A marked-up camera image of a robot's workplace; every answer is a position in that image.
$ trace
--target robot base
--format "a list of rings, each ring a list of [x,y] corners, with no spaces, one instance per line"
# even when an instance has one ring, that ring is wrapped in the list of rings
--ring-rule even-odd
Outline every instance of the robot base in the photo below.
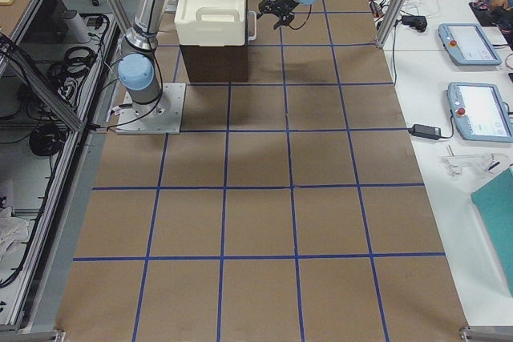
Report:
[[[163,92],[171,103],[171,108],[168,111],[158,115],[156,118],[151,114],[151,118],[148,116],[147,118],[124,124],[137,118],[137,115],[135,115],[134,110],[131,108],[121,110],[118,124],[123,125],[116,127],[115,132],[127,135],[179,134],[182,123],[182,111],[184,109],[185,83],[164,83]],[[125,94],[123,103],[131,103],[131,97],[128,93]]]

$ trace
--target white container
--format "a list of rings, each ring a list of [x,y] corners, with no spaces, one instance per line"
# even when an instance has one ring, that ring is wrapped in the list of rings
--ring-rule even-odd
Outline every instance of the white container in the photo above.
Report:
[[[179,0],[176,32],[185,46],[243,46],[246,0]]]

